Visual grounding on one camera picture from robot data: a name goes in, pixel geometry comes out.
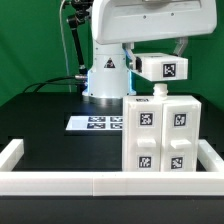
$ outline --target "green backdrop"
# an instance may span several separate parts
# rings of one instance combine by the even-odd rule
[[[59,26],[60,0],[1,0],[0,5],[0,105],[33,83],[66,75]],[[224,1],[217,0],[218,26],[212,35],[191,37],[184,57],[189,59],[189,79],[169,82],[172,92],[203,95],[224,111]],[[72,8],[63,12],[64,21]],[[64,22],[70,74],[76,74],[77,57]],[[91,32],[88,24],[79,28],[85,63],[92,64]],[[136,52],[171,53],[175,40],[137,43]],[[135,76],[139,92],[151,92],[153,83]],[[68,91],[48,86],[43,91]]]

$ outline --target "white box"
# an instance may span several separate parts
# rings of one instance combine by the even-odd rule
[[[142,61],[142,71],[137,74],[145,79],[150,81],[187,79],[188,59],[186,58],[162,53],[136,54],[135,56]]]
[[[200,111],[192,96],[124,97],[123,171],[195,171]]]
[[[191,96],[164,101],[161,171],[196,171],[200,112]]]
[[[124,97],[123,171],[159,171],[162,104],[153,97]]]

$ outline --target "white block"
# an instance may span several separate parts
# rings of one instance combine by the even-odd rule
[[[224,195],[223,173],[117,172],[94,176],[93,196]]]
[[[0,172],[0,194],[92,196],[93,176],[93,172]]]
[[[190,96],[163,102],[161,171],[195,171],[201,103]]]
[[[162,53],[137,54],[142,61],[142,72],[137,73],[150,81],[187,79],[188,59]]]
[[[123,171],[159,171],[162,105],[153,97],[124,97]]]
[[[12,171],[23,154],[23,140],[12,140],[9,145],[0,153],[0,171]]]
[[[199,140],[198,159],[207,172],[224,172],[224,161],[206,140]]]

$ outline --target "stacked white boxes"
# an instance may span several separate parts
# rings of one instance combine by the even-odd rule
[[[165,98],[124,97],[123,171],[196,170],[201,103]]]

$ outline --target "black table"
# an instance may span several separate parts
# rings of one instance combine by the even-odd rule
[[[223,157],[224,113],[202,102],[200,138]],[[65,131],[71,115],[122,115],[78,94],[20,94],[0,107],[0,150],[24,139],[14,171],[120,171],[121,131]],[[0,223],[223,223],[224,197],[0,197]]]

